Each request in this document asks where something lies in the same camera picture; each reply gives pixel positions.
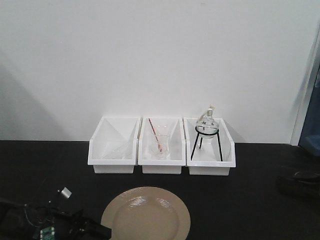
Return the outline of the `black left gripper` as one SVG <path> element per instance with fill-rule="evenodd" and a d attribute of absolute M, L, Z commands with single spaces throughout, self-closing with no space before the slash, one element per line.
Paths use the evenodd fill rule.
<path fill-rule="evenodd" d="M 33 208 L 23 206 L 27 226 L 31 227 L 32 240 L 80 240 L 85 236 L 93 240 L 109 240 L 112 230 L 85 217 L 84 211 L 60 211 L 53 206 Z"/>

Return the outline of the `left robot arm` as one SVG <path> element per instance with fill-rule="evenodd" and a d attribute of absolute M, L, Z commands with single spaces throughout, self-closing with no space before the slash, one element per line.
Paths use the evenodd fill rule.
<path fill-rule="evenodd" d="M 112 230 L 80 210 L 75 213 L 57 207 L 33 207 L 7 200 L 0 202 L 2 240 L 110 240 Z"/>

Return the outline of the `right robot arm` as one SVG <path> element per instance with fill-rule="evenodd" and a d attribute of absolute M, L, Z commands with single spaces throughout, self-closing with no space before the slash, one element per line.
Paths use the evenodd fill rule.
<path fill-rule="evenodd" d="M 320 201 L 320 173 L 296 171 L 290 176 L 278 176 L 277 190 L 288 196 Z"/>

